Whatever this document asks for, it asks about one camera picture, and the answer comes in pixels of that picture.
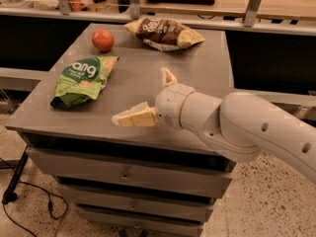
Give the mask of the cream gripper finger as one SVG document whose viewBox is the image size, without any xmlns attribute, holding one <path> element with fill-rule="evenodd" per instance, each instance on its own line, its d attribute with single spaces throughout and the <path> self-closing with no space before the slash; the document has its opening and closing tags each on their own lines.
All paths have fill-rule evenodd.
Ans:
<svg viewBox="0 0 316 237">
<path fill-rule="evenodd" d="M 176 76 L 168 68 L 161 67 L 160 72 L 162 76 L 162 85 L 164 88 L 178 83 Z"/>
<path fill-rule="evenodd" d="M 154 126 L 158 123 L 157 113 L 147 102 L 140 103 L 129 110 L 112 117 L 113 124 L 123 127 Z"/>
</svg>

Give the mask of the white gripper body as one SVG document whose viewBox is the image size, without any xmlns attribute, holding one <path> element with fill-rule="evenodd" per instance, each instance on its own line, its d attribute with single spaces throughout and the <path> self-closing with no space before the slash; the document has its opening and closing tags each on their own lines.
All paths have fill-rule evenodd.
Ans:
<svg viewBox="0 0 316 237">
<path fill-rule="evenodd" d="M 155 110 L 160 121 L 181 129 L 180 113 L 186 98 L 196 90 L 183 84 L 173 84 L 163 89 L 155 98 Z"/>
</svg>

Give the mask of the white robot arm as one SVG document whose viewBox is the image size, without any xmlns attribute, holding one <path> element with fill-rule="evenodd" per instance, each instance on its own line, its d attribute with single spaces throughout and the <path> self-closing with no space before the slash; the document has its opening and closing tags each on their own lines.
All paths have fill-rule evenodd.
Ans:
<svg viewBox="0 0 316 237">
<path fill-rule="evenodd" d="M 219 99 L 180 84 L 161 69 L 162 91 L 155 105 L 140 103 L 112 117 L 117 126 L 154 126 L 159 122 L 192 132 L 221 156 L 246 163 L 267 150 L 316 183 L 316 128 L 271 102 L 246 92 Z"/>
</svg>

